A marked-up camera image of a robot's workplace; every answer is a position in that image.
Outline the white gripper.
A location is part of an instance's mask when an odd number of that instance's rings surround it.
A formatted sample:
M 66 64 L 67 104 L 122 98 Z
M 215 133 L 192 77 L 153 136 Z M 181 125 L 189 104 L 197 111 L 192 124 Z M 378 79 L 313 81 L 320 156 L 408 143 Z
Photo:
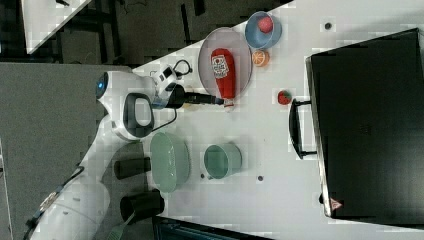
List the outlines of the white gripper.
M 177 83 L 177 74 L 170 65 L 164 65 L 152 78 L 155 83 L 155 95 L 152 101 L 154 109 L 178 109 L 183 105 L 184 88 Z M 194 92 L 185 94 L 185 102 L 190 104 L 224 104 L 224 100 L 221 98 Z

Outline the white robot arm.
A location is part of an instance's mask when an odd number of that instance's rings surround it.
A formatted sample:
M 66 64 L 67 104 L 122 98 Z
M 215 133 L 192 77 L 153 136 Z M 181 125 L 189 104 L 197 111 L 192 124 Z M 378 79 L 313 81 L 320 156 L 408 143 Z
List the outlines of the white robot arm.
M 23 240 L 92 240 L 103 222 L 110 194 L 102 182 L 115 153 L 156 131 L 155 109 L 183 104 L 222 105 L 224 99 L 187 92 L 181 74 L 167 65 L 152 76 L 106 71 L 96 82 L 96 99 L 107 114 L 75 172 L 40 204 L 27 221 Z

